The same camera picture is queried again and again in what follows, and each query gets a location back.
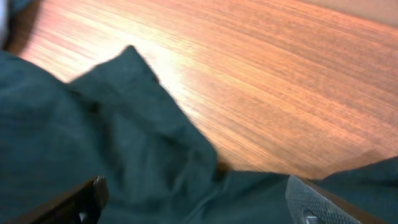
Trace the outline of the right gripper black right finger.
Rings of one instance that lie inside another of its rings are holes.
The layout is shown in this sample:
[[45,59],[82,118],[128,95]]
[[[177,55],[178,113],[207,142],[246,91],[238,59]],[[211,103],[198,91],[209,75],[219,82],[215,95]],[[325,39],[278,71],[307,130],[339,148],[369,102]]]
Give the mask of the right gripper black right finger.
[[291,175],[285,199],[295,224],[378,224],[382,220],[307,179]]

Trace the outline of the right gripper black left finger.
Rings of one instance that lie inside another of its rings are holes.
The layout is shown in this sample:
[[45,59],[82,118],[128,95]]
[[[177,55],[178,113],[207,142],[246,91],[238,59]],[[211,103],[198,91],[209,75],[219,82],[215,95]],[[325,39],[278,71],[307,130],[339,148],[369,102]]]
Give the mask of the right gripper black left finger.
[[108,200],[106,178],[97,175],[6,224],[97,224]]

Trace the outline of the black shorts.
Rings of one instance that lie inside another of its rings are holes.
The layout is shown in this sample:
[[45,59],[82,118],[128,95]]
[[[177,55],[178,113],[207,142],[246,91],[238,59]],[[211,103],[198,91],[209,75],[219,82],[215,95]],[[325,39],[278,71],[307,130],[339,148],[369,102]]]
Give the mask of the black shorts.
[[[1,52],[1,220],[106,178],[100,223],[294,223],[289,175],[218,168],[214,147],[137,53],[66,84]],[[315,185],[397,222],[397,159]]]

